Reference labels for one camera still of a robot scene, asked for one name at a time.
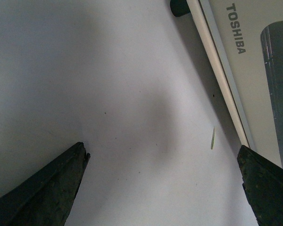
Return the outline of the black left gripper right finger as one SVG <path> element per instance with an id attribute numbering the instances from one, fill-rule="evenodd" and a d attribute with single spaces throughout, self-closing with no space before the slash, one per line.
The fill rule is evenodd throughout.
<path id="1" fill-rule="evenodd" d="M 237 162 L 258 225 L 283 226 L 283 169 L 244 145 Z"/>

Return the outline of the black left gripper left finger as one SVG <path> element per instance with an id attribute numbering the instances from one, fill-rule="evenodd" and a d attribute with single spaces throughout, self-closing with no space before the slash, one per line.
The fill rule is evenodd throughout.
<path id="1" fill-rule="evenodd" d="M 63 226 L 90 159 L 78 142 L 0 198 L 0 226 Z"/>

